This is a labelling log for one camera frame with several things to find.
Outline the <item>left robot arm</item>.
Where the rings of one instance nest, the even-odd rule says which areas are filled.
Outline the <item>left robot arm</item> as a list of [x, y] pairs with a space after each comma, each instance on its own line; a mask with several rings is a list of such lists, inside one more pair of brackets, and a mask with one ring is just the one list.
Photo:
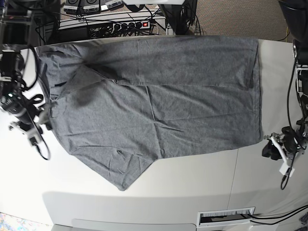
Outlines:
[[[262, 150], [262, 156], [272, 160], [291, 157], [292, 160], [308, 145], [308, 2], [306, 0], [280, 0], [279, 6], [293, 36], [294, 64], [287, 92], [287, 117], [289, 125], [282, 128], [281, 134], [266, 136], [269, 142]], [[296, 97], [302, 118], [291, 125], [289, 98], [292, 82], [295, 80]]]

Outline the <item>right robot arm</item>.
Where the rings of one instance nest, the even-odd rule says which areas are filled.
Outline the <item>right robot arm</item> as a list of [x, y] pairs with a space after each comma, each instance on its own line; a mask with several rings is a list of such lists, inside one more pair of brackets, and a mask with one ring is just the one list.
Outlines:
[[34, 127], [34, 117], [39, 115], [35, 104], [43, 100], [41, 95], [31, 99], [23, 95], [35, 85], [27, 86], [23, 79], [26, 63], [21, 55], [23, 49], [35, 51], [30, 44], [35, 4], [34, 0], [5, 0], [0, 16], [0, 106], [26, 130]]

